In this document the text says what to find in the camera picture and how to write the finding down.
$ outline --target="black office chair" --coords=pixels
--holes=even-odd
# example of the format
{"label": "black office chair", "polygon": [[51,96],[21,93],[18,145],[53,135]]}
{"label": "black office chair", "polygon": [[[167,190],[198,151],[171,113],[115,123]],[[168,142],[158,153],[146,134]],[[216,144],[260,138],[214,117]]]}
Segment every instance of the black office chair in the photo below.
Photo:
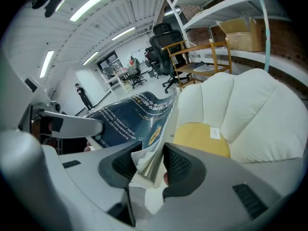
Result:
{"label": "black office chair", "polygon": [[141,75],[141,70],[140,70],[140,64],[138,59],[134,58],[132,59],[133,65],[131,65],[128,68],[128,77],[125,78],[125,80],[132,80],[133,83],[131,84],[131,86],[133,87],[133,89],[135,89],[136,85],[143,85],[142,82],[143,81],[147,81],[146,79],[144,79],[144,77]]}
{"label": "black office chair", "polygon": [[[167,50],[162,51],[161,49],[165,46],[171,45],[176,42],[182,41],[182,34],[178,30],[172,30],[170,24],[168,23],[160,23],[153,27],[154,36],[150,38],[150,44],[152,45],[156,55],[159,59],[160,63],[160,72],[163,75],[170,75],[170,79],[163,83],[163,87],[167,84],[168,86],[165,88],[165,93],[168,93],[168,89],[174,83],[178,83],[179,80],[175,78],[175,71],[172,65],[172,62],[169,57],[169,53]],[[174,47],[169,48],[171,53],[175,53],[181,50],[180,45],[176,45]],[[176,68],[182,67],[186,64],[186,61],[182,55],[177,55],[176,60],[178,63],[176,64]],[[189,77],[182,77],[180,80],[186,79],[188,80]]]}
{"label": "black office chair", "polygon": [[161,74],[160,74],[160,63],[157,54],[153,47],[149,47],[147,53],[148,53],[148,58],[150,60],[150,66],[156,72],[154,77],[158,78],[158,76]]}

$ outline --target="yellow cushion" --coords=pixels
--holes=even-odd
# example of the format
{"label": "yellow cushion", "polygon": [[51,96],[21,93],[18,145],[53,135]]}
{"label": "yellow cushion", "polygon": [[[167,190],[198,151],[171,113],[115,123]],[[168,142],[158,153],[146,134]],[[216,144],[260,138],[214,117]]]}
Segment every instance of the yellow cushion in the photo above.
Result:
{"label": "yellow cushion", "polygon": [[220,134],[220,140],[210,138],[210,126],[204,123],[186,123],[178,127],[173,143],[230,157],[229,145]]}

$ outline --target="white desk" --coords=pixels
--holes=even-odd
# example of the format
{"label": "white desk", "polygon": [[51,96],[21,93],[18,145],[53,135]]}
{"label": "white desk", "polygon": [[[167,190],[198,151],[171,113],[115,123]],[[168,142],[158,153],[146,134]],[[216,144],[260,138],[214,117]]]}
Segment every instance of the white desk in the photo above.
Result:
{"label": "white desk", "polygon": [[119,99],[116,94],[114,93],[114,91],[112,90],[112,87],[110,86],[110,82],[114,81],[114,80],[117,80],[119,82],[119,84],[121,85],[121,87],[126,91],[126,93],[128,94],[128,91],[126,90],[123,82],[121,81],[120,77],[124,74],[127,74],[128,71],[123,71],[123,72],[120,72],[118,73],[116,76],[112,77],[111,79],[106,79],[106,77],[104,76],[104,74],[101,74],[101,77],[103,78],[103,80],[105,81],[105,84],[107,85],[107,87],[109,88],[109,90],[112,92],[112,94],[115,95],[115,97],[117,99]]}

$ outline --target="cardboard box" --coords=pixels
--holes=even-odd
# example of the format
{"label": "cardboard box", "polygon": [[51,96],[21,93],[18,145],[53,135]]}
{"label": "cardboard box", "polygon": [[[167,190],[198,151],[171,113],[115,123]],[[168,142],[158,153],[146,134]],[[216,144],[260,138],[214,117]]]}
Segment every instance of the cardboard box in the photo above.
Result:
{"label": "cardboard box", "polygon": [[238,18],[220,22],[219,26],[225,32],[231,50],[261,51],[261,26],[257,21]]}

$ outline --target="yellow circle logo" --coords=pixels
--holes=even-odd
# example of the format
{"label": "yellow circle logo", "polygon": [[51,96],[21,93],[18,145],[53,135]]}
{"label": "yellow circle logo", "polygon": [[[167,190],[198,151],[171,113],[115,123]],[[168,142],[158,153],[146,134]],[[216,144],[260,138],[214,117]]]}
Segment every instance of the yellow circle logo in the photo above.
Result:
{"label": "yellow circle logo", "polygon": [[151,145],[154,142],[156,137],[160,134],[161,129],[162,129],[162,127],[158,127],[158,129],[155,131],[155,133],[151,136],[150,141],[149,141],[149,145]]}

